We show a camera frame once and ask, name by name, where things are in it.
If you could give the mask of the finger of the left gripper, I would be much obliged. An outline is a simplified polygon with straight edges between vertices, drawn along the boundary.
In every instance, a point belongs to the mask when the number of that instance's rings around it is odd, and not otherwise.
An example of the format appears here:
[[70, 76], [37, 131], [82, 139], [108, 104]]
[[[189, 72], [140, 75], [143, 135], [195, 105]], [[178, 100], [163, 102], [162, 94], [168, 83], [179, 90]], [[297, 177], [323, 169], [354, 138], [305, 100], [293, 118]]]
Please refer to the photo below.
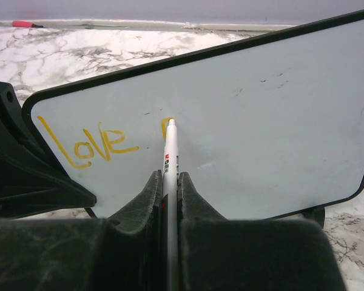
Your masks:
[[95, 204], [95, 195], [71, 180], [37, 144], [13, 86], [0, 82], [0, 218]]

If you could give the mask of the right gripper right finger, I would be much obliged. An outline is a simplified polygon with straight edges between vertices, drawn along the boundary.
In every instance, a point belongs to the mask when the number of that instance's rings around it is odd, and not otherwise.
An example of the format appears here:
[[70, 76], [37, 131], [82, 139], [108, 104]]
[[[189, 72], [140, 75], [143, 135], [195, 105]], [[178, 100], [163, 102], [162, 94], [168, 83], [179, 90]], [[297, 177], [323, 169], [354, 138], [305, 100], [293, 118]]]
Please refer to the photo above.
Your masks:
[[322, 228], [305, 219], [228, 220], [180, 175], [183, 290], [345, 290]]

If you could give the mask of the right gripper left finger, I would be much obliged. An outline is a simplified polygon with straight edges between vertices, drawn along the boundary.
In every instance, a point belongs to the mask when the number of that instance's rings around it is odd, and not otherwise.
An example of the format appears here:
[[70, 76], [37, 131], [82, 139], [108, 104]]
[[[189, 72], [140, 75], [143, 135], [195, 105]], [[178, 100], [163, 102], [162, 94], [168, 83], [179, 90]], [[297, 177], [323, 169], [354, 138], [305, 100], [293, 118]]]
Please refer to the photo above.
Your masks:
[[162, 175], [110, 218], [0, 221], [0, 290], [161, 290]]

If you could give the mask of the white marker pen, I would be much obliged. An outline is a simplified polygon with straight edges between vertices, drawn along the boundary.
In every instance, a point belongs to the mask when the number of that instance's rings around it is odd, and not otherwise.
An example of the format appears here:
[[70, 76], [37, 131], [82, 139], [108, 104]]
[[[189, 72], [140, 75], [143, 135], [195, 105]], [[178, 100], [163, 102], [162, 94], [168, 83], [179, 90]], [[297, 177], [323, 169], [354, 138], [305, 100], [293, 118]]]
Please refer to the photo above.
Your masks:
[[173, 118], [163, 122], [165, 129], [163, 154], [163, 226], [166, 260], [166, 290], [179, 289], [178, 274], [178, 138]]

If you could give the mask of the black framed whiteboard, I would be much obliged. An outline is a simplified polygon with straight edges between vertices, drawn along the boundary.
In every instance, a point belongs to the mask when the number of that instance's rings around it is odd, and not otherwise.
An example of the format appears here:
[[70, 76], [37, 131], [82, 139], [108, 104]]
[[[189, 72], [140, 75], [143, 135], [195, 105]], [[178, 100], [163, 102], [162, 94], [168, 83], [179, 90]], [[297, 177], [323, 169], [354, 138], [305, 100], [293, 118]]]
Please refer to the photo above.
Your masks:
[[34, 93], [24, 122], [108, 217], [179, 165], [228, 219], [347, 201], [364, 188], [364, 10]]

